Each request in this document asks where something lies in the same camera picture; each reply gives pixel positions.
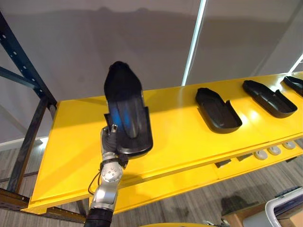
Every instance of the metal shelving rack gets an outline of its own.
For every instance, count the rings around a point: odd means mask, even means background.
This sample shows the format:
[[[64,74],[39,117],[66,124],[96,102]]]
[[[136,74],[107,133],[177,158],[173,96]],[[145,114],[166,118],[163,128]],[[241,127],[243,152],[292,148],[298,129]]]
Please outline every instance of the metal shelving rack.
[[[40,98],[40,102],[26,132],[12,174],[9,178],[7,189],[0,189],[0,208],[22,212],[21,209],[27,208],[29,203],[28,197],[19,194],[27,161],[35,142],[36,134],[45,110],[48,108],[52,118],[54,118],[57,101],[25,54],[1,12],[0,43],[22,74],[21,76],[0,67],[0,76],[33,89],[33,91]],[[48,208],[47,212],[41,216],[83,223],[85,221],[86,211],[82,201],[78,201],[77,204],[80,214],[58,207],[52,207]]]

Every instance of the floor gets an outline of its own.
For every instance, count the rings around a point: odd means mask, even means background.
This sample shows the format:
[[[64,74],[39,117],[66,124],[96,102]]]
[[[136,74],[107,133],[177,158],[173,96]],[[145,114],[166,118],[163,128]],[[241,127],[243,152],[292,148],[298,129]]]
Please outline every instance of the floor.
[[[45,145],[36,146],[26,173],[38,171]],[[18,149],[0,151],[0,179],[9,177]],[[36,175],[25,177],[20,193],[30,196]],[[303,157],[282,162],[242,176],[215,183],[178,196],[114,215],[111,227],[137,227],[159,222],[209,220],[220,223],[222,215],[272,199],[277,193],[303,183]],[[6,188],[7,182],[0,183]],[[62,208],[78,212],[75,203]],[[81,227],[82,224],[0,210],[0,227]]]

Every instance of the robotic arm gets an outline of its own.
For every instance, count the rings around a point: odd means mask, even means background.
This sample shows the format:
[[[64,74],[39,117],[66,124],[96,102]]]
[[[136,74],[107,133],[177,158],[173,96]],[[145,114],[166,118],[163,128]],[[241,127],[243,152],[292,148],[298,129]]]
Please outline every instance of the robotic arm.
[[[126,155],[118,155],[116,151],[117,126],[112,125],[102,129],[102,163],[101,185],[98,186],[86,217],[84,227],[109,227],[115,210],[118,195],[118,185],[123,175],[128,158]]]

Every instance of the yellow workbench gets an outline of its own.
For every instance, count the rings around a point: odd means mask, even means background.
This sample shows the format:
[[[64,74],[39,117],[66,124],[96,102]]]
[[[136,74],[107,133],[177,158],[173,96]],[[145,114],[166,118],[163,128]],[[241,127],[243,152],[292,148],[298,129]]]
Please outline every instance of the yellow workbench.
[[[298,110],[275,118],[244,92],[244,79],[144,91],[150,110],[154,146],[129,161],[120,183],[116,213],[167,198],[210,183],[247,173],[302,154],[296,147],[260,161],[235,157],[303,136],[303,98],[282,82],[285,74],[249,79],[280,91]],[[303,73],[293,76],[303,78]],[[211,131],[200,115],[195,96],[207,87],[230,100],[243,125],[228,134]],[[61,101],[41,162],[33,195],[24,211],[36,214],[88,198],[88,185],[101,162],[100,131],[108,113],[104,96]],[[232,159],[217,168],[214,163]]]

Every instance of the gray wall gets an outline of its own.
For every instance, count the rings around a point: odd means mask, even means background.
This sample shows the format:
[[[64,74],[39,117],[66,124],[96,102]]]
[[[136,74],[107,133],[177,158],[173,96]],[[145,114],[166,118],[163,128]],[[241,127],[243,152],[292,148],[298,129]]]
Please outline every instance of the gray wall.
[[[129,63],[144,89],[179,86],[198,6],[199,0],[0,1],[58,101],[102,95],[117,60]],[[302,15],[299,0],[209,0],[188,83],[288,71],[302,53]],[[17,72],[2,47],[0,66]],[[29,88],[0,78],[0,105],[25,127],[37,103]],[[39,135],[50,126],[47,112]],[[23,137],[1,114],[0,127],[0,142]]]
[[[99,96],[111,63],[129,63],[144,89],[178,86],[198,0],[2,0],[17,39],[57,100]],[[13,70],[0,49],[0,65]],[[0,78],[0,104],[26,127],[38,99]],[[0,142],[19,135],[0,118]],[[47,135],[50,117],[39,135]]]
[[[303,1],[209,0],[187,83],[288,72],[303,52]]]

